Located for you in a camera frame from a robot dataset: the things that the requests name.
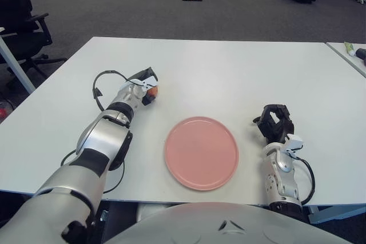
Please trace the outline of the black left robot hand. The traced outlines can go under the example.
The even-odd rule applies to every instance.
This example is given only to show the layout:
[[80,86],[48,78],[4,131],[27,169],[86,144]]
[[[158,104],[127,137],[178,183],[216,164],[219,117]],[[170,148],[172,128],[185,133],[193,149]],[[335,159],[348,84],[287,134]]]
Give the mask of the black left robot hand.
[[151,67],[142,70],[128,79],[133,82],[133,93],[144,106],[151,104],[158,94],[158,78]]

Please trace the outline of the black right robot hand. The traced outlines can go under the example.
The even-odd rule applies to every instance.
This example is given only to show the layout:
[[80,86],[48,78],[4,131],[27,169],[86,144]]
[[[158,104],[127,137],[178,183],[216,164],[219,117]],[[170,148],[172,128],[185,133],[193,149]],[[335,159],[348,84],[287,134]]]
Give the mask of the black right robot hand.
[[285,105],[264,106],[262,114],[253,120],[268,143],[285,143],[288,134],[294,134],[294,124]]

